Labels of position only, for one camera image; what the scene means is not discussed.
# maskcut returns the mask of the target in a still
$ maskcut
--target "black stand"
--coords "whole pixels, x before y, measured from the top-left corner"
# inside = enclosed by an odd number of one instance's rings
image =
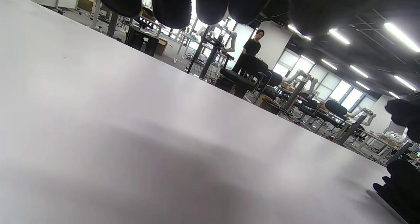
[[[118,22],[118,16],[120,15],[115,12],[112,12],[111,21],[109,22],[108,32],[107,32],[107,35],[110,37],[114,37],[115,27],[117,26],[117,22]]]
[[[215,38],[210,40],[209,43],[213,45],[213,49],[211,50],[210,56],[207,58],[207,62],[204,65],[203,70],[201,71],[200,79],[204,79],[204,77],[207,74],[207,71],[210,68],[210,65],[212,64],[213,60],[216,57],[217,52],[223,47],[223,44]]]
[[[201,50],[203,49],[203,45],[205,43],[206,35],[209,32],[209,29],[210,29],[210,25],[207,26],[206,31],[204,31],[203,37],[201,37],[200,45],[198,45],[197,51],[195,51],[194,57],[192,58],[192,61],[189,64],[187,74],[189,74],[191,72],[192,66],[194,65],[195,61],[197,61],[198,57],[200,56]]]
[[[340,138],[338,144],[342,145],[357,130],[357,127],[359,127],[365,119],[366,115],[360,116],[359,119],[357,119],[357,121],[354,122],[348,131]]]
[[[283,106],[286,110],[290,111],[294,101],[296,101],[297,96],[300,94],[300,91],[305,87],[306,82],[301,81],[299,82],[299,85],[296,87],[295,91],[292,95],[290,95],[289,99],[287,100],[286,104]]]

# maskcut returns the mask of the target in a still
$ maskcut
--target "fluorescent light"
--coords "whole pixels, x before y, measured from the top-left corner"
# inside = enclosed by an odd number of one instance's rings
[[[396,95],[395,93],[389,91],[390,95],[393,95],[396,99],[399,99],[398,95]]]
[[[332,34],[334,37],[336,37],[338,40],[340,40],[341,42],[345,43],[345,44],[350,44],[350,42],[343,37],[341,34],[339,34],[339,32],[336,29],[331,29],[330,34]]]
[[[305,36],[305,35],[302,35],[302,34],[299,32],[299,30],[297,30],[297,28],[296,28],[296,27],[294,27],[293,25],[288,25],[288,28],[289,28],[290,30],[292,30],[293,32],[295,32],[296,34],[298,34],[299,36],[304,37],[306,40],[312,41],[312,39],[311,39],[310,37]]]
[[[395,37],[399,38],[405,45],[409,46],[416,52],[420,52],[420,48],[413,42],[407,35],[405,35],[401,30],[399,30],[395,25],[391,23],[385,23],[385,28],[387,28]]]
[[[293,25],[288,25],[288,28],[289,28],[290,30],[292,30],[293,32],[295,32],[296,34],[301,34],[301,33],[299,32],[299,30],[297,30],[297,28],[295,28]]]
[[[325,64],[327,64],[329,67],[333,68],[334,70],[337,70],[337,67],[333,66],[330,62],[328,62],[324,59],[322,59],[321,61],[324,62]]]
[[[370,91],[370,88],[366,87],[364,84],[360,83],[359,81],[356,81],[356,83],[360,86],[362,86],[363,88],[366,88],[366,90]]]
[[[310,62],[312,62],[312,64],[315,64],[315,62],[313,62],[311,59],[309,59],[309,58],[307,58],[306,56],[304,56],[304,55],[300,55],[302,58],[305,58],[307,61],[310,61]]]
[[[367,74],[365,74],[365,73],[363,73],[361,70],[359,70],[359,69],[357,69],[356,67],[354,67],[354,66],[350,66],[353,70],[355,70],[357,73],[359,73],[359,74],[361,74],[363,77],[365,77],[365,78],[369,78],[369,76],[367,75]]]
[[[394,76],[395,79],[397,79],[399,82],[401,82],[403,85],[405,85],[407,88],[412,89],[413,91],[417,91],[416,88],[414,88],[414,86],[412,86],[411,84],[409,84],[407,81],[401,79],[399,76]]]
[[[312,39],[310,37],[308,37],[308,36],[302,35],[302,37],[306,38],[309,41],[312,41]]]

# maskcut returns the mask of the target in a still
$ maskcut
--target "table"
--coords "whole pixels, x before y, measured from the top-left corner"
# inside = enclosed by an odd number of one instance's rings
[[[0,25],[2,220],[398,224],[366,195],[385,167],[29,0],[0,7],[31,23]]]
[[[365,131],[363,130],[363,133],[365,133],[367,136],[365,138],[365,142],[362,143],[362,145],[360,145],[356,150],[361,152],[361,149],[363,146],[367,145],[370,139],[375,139],[381,143],[383,143],[385,146],[381,149],[381,151],[379,151],[379,153],[377,155],[379,155],[380,157],[378,158],[378,162],[380,162],[382,164],[382,159],[384,159],[388,154],[390,154],[390,152],[392,152],[393,149],[395,150],[399,150],[398,148],[391,146],[390,144],[388,144],[387,141],[381,139],[380,137],[376,136],[375,134],[372,134],[369,131]]]
[[[132,26],[129,27],[126,44],[128,46],[133,47],[134,49],[141,51],[144,38],[147,38],[147,44],[146,44],[146,49],[144,50],[144,53],[149,56],[154,56],[156,52],[156,48],[158,47],[158,44],[159,44],[159,39],[151,34],[147,34],[141,31],[138,28],[135,28]]]

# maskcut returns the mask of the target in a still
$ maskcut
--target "table leg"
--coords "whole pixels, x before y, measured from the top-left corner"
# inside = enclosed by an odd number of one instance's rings
[[[387,149],[389,148],[389,146],[388,145],[385,145],[385,146],[383,146],[381,149],[380,149],[380,152],[378,153],[378,155],[382,155]]]
[[[95,12],[93,14],[93,21],[92,21],[92,28],[96,27],[96,23],[98,22],[99,11],[101,10],[101,1],[96,0]]]
[[[384,151],[384,153],[381,155],[381,157],[379,157],[379,159],[378,159],[379,162],[381,162],[382,159],[384,159],[388,154],[390,154],[390,152],[392,152],[392,150],[393,150],[393,148],[387,146],[387,149]]]
[[[179,53],[181,51],[182,43],[183,43],[184,39],[185,39],[185,37],[183,37],[182,40],[181,40],[181,43],[180,43],[179,48],[178,48],[178,51],[177,51],[177,55],[179,55]]]
[[[360,145],[358,148],[356,148],[356,150],[361,152],[361,149],[362,149],[365,145],[367,145],[367,144],[368,144],[369,139],[371,139],[371,136],[370,136],[370,135],[367,135],[366,142],[362,143],[362,145]]]

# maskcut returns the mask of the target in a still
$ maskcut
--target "black office chair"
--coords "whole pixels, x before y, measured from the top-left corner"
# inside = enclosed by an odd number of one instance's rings
[[[261,82],[261,85],[259,86],[259,88],[257,89],[258,92],[262,92],[262,94],[266,95],[267,97],[271,98],[272,100],[275,100],[276,97],[279,95],[276,90],[274,89],[274,87],[279,86],[282,81],[283,81],[283,77],[282,75],[269,70],[269,72],[271,72],[272,77],[269,80],[269,77],[264,77],[264,79]]]
[[[337,103],[334,100],[329,100],[325,103],[325,107],[332,113],[334,114],[336,117],[345,120],[344,115],[347,114],[347,109],[343,106],[341,106],[339,103]],[[319,131],[319,129],[321,127],[323,127],[325,125],[325,123],[330,122],[331,125],[333,125],[334,127],[338,128],[340,125],[342,125],[342,123],[338,123],[336,122],[334,119],[332,119],[331,117],[327,116],[326,114],[318,111],[315,113],[315,115],[317,117],[319,117],[320,119],[322,119],[324,122],[317,128],[316,132]]]
[[[225,83],[223,83],[229,80],[235,86],[234,95],[239,98],[243,98],[248,90],[254,93],[264,77],[270,75],[267,64],[248,54],[242,54],[239,57],[233,70],[221,69],[220,74],[216,87],[229,92],[231,88],[224,87]],[[252,82],[254,77],[257,78],[256,82]]]
[[[315,100],[309,99],[307,103],[303,103],[300,105],[299,110],[302,112],[302,116],[300,117],[298,124],[302,125],[303,119],[306,115],[309,115],[312,118],[317,118],[318,116],[315,115],[316,111],[319,108],[319,103]]]

